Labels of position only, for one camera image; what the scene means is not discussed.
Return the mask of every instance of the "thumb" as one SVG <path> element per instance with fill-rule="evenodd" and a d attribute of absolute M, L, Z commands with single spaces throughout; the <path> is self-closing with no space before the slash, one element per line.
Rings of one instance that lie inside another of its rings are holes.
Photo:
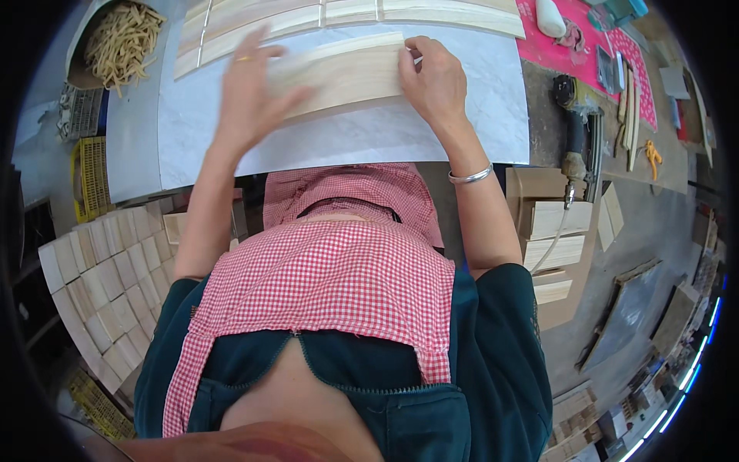
<path fill-rule="evenodd" d="M 285 96 L 277 98 L 272 102 L 270 112 L 283 119 L 289 111 L 295 109 L 300 103 L 310 98 L 314 92 L 315 89 L 311 86 L 295 86 Z"/>
<path fill-rule="evenodd" d="M 401 74 L 401 86 L 403 88 L 406 85 L 415 83 L 418 79 L 415 64 L 413 64 L 413 56 L 411 56 L 411 52 L 406 50 L 405 47 L 401 48 L 398 52 L 398 71 Z"/>

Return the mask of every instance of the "blue plastic lid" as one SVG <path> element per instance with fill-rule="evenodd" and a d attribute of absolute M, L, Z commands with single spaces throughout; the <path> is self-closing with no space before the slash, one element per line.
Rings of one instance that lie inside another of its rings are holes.
<path fill-rule="evenodd" d="M 634 9 L 634 18 L 641 18 L 649 12 L 644 0 L 629 0 L 629 4 Z"/>

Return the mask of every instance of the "red and white checkered apron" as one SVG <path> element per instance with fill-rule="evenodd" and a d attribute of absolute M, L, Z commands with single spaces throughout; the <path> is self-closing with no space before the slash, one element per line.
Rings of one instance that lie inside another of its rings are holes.
<path fill-rule="evenodd" d="M 341 212 L 369 221 L 296 222 Z M 391 208 L 402 224 L 393 220 Z M 190 321 L 167 390 L 163 437 L 182 435 L 215 339 L 258 330 L 339 330 L 413 346 L 423 381 L 451 381 L 454 263 L 412 164 L 302 169 L 268 176 L 265 231 L 224 254 Z"/>

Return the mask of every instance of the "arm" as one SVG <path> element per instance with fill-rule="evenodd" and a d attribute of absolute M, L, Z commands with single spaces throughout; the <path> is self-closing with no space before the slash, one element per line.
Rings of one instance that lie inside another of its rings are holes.
<path fill-rule="evenodd" d="M 398 69 L 408 101 L 429 124 L 449 157 L 452 174 L 466 177 L 490 161 L 467 120 L 467 79 L 462 65 L 444 46 L 425 36 L 406 40 Z M 414 59 L 423 58 L 414 65 Z M 511 212 L 497 178 L 455 185 L 460 226 L 470 273 L 477 279 L 504 263 L 522 264 Z"/>
<path fill-rule="evenodd" d="M 201 279 L 228 250 L 234 173 L 241 157 L 272 132 L 285 114 L 310 96 L 301 86 L 282 98 L 267 91 L 267 60 L 283 47 L 259 48 L 265 28 L 251 33 L 234 52 L 223 75 L 218 128 L 205 153 L 190 196 L 185 232 L 174 264 L 174 278 Z"/>

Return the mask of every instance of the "white bottle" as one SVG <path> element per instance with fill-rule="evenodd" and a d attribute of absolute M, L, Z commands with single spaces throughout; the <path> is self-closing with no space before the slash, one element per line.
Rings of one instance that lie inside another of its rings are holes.
<path fill-rule="evenodd" d="M 552 0 L 537 0 L 537 26 L 544 35 L 562 37 L 567 32 L 559 8 Z"/>

